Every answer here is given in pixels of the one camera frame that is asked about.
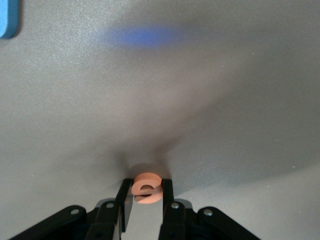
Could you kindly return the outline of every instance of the orange object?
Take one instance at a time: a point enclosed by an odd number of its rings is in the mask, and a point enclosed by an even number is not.
[[[161,186],[162,179],[151,172],[141,173],[135,177],[132,185],[134,200],[140,204],[153,204],[159,201],[164,192]]]

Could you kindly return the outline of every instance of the screw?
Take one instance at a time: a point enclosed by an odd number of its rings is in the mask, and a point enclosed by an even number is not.
[[[204,215],[206,215],[208,217],[210,217],[210,216],[212,216],[214,214],[210,209],[205,209],[203,211],[203,213],[204,213]]]
[[[176,203],[176,202],[174,202],[174,203],[171,204],[171,207],[172,207],[173,209],[178,209],[178,208],[179,208],[179,204]]]
[[[80,212],[80,210],[79,210],[78,208],[75,208],[75,209],[71,210],[70,214],[71,214],[71,215],[76,215],[76,214],[78,214],[79,212]]]
[[[107,209],[112,209],[115,205],[112,203],[112,202],[109,202],[107,205],[106,205],[106,208]]]

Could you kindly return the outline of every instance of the bolt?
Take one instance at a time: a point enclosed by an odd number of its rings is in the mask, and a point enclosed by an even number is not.
[[[203,211],[203,213],[204,213],[204,215],[206,215],[208,217],[210,217],[210,216],[212,216],[214,214],[210,209],[205,209]]]
[[[70,214],[71,214],[71,215],[76,215],[76,214],[78,214],[79,212],[80,212],[80,210],[79,210],[78,208],[75,208],[75,209],[71,210]]]
[[[171,207],[172,207],[173,209],[178,209],[178,208],[179,208],[179,204],[176,203],[176,202],[173,202],[173,203],[171,204]]]
[[[107,205],[106,205],[106,208],[107,209],[112,209],[115,205],[112,203],[112,202],[109,202]]]

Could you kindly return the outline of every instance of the silver screw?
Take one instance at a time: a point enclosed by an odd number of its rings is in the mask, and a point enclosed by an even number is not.
[[[176,202],[174,202],[174,203],[171,204],[171,207],[172,207],[173,209],[178,209],[178,208],[179,208],[179,204],[176,203]]]
[[[71,215],[76,215],[76,214],[78,214],[79,212],[80,212],[80,210],[79,210],[78,208],[75,208],[75,209],[71,210],[70,214],[71,214]]]
[[[107,209],[112,209],[115,205],[112,203],[112,202],[109,202],[107,205],[106,205],[106,208]]]
[[[210,209],[205,209],[205,210],[203,211],[203,213],[204,213],[204,215],[209,216],[209,217],[214,214]]]

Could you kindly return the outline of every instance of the gray surface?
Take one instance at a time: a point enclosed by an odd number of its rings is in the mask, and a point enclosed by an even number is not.
[[[146,170],[264,240],[319,239],[319,1],[22,5],[0,40],[1,240]],[[107,40],[137,26],[183,38]],[[161,203],[135,204],[123,239],[160,223]]]

